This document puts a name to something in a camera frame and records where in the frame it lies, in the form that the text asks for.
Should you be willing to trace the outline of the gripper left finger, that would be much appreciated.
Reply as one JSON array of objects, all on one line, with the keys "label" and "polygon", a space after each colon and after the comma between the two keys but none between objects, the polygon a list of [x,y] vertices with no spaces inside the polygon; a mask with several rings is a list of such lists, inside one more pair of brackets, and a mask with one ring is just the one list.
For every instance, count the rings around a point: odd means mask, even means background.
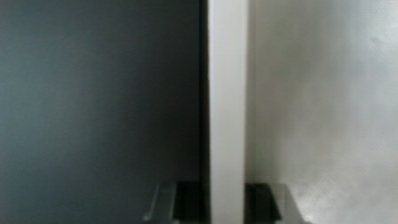
[{"label": "gripper left finger", "polygon": [[202,190],[196,182],[163,182],[156,185],[143,224],[200,224]]}]

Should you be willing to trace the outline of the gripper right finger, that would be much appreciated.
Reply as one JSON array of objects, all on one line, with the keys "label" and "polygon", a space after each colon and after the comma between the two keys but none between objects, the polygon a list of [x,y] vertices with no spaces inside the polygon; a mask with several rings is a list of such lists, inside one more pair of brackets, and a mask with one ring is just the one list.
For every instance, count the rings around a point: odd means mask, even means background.
[{"label": "gripper right finger", "polygon": [[244,224],[310,224],[283,184],[244,185]]}]

